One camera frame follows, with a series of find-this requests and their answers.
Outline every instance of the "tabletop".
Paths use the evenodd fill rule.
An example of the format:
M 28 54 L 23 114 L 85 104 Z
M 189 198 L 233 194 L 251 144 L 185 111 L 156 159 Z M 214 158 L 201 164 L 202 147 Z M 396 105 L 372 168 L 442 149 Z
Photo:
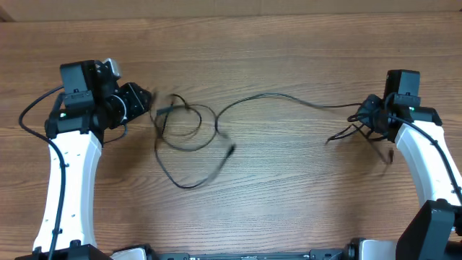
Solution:
M 0 259 L 28 254 L 38 234 L 48 148 L 17 121 L 61 84 L 65 63 L 111 57 L 123 71 L 120 83 L 176 93 L 214 111 L 262 92 L 324 105 L 362 102 L 383 94 L 388 70 L 416 70 L 422 105 L 437 109 L 462 166 L 460 12 L 0 23 L 0 35 Z M 44 132 L 52 104 L 53 97 L 45 99 L 25 123 Z M 276 98 L 229 109 L 220 129 L 236 143 L 235 153 L 214 182 L 192 191 L 162 172 L 152 123 L 140 116 L 128 136 L 103 148 L 94 201 L 98 247 L 109 253 L 150 243 L 158 252 L 211 254 L 398 239 L 419 210 L 401 154 L 387 167 L 359 134 L 325 144 L 355 109 L 318 110 Z M 170 130 L 193 127 L 189 116 L 173 116 Z M 175 120 L 182 127 L 173 127 Z M 204 118 L 204 135 L 212 125 Z M 122 131 L 107 130 L 106 138 Z M 376 145 L 381 152 L 394 147 Z M 215 139 L 198 152 L 163 144 L 159 153 L 178 182 L 191 184 L 225 151 Z

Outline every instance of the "wooden table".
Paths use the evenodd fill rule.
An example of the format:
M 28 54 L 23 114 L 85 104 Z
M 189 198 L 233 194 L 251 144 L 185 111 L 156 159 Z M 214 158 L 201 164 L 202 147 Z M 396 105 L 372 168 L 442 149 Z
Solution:
M 31 251 L 48 186 L 47 145 L 21 130 L 18 115 L 60 85 L 59 65 L 73 61 L 114 58 L 121 82 L 175 92 L 216 111 L 260 92 L 362 102 L 382 95 L 389 69 L 417 70 L 422 105 L 438 110 L 462 166 L 458 12 L 1 23 L 0 57 L 0 259 Z M 52 103 L 37 105 L 25 123 L 43 132 Z M 125 139 L 104 148 L 98 165 L 99 248 L 150 243 L 159 252 L 277 252 L 343 247 L 358 236 L 399 238 L 419 209 L 399 152 L 385 170 L 359 135 L 324 145 L 353 112 L 275 99 L 236 106 L 221 119 L 236 153 L 215 182 L 195 191 L 171 184 L 153 155 L 149 117 L 136 119 Z M 219 140 L 192 154 L 160 150 L 181 183 L 203 178 L 224 152 Z

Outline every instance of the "white arm cover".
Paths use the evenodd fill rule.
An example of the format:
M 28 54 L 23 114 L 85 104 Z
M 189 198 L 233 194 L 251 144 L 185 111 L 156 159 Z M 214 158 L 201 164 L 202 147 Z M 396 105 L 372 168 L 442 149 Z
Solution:
M 458 186 L 462 186 L 461 174 L 446 147 L 443 128 L 432 122 L 423 121 L 415 121 L 414 125 L 438 141 L 448 158 Z M 440 154 L 427 138 L 412 127 L 403 124 L 398 131 L 395 142 L 411 171 L 420 206 L 427 200 L 436 201 L 437 199 L 445 199 L 455 206 L 461 205 L 456 194 L 453 193 L 454 188 Z
M 80 134 L 79 131 L 58 134 L 52 141 L 63 154 L 65 163 L 69 164 L 66 167 L 66 192 L 61 216 L 62 233 L 58 235 L 56 250 L 68 248 L 74 240 L 80 240 L 82 245 L 92 244 L 96 247 L 93 233 L 93 191 L 101 143 L 92 132 Z M 50 249 L 61 188 L 58 155 L 52 147 L 49 149 L 51 173 L 45 214 L 33 247 L 35 249 L 41 246 L 42 252 Z

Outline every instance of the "wooden surface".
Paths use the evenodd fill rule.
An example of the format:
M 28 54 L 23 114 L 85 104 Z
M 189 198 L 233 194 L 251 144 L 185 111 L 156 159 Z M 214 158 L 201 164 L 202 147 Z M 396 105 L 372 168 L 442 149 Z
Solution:
M 0 0 L 6 21 L 457 12 L 462 0 Z
M 389 69 L 418 70 L 422 105 L 438 110 L 462 167 L 459 12 L 2 23 L 0 35 L 0 259 L 32 249 L 48 184 L 48 148 L 22 131 L 17 117 L 60 85 L 59 65 L 73 61 L 115 58 L 122 82 L 216 111 L 260 92 L 361 102 L 382 95 Z M 52 103 L 37 105 L 25 123 L 43 131 Z M 98 165 L 99 247 L 151 243 L 159 252 L 208 254 L 343 247 L 357 236 L 397 239 L 419 209 L 399 152 L 385 170 L 360 136 L 324 145 L 353 112 L 272 99 L 229 110 L 221 127 L 236 153 L 215 182 L 196 191 L 169 182 L 154 159 L 148 116 L 136 119 L 125 139 L 104 148 Z M 225 150 L 216 140 L 193 154 L 166 146 L 160 153 L 178 181 L 193 183 Z

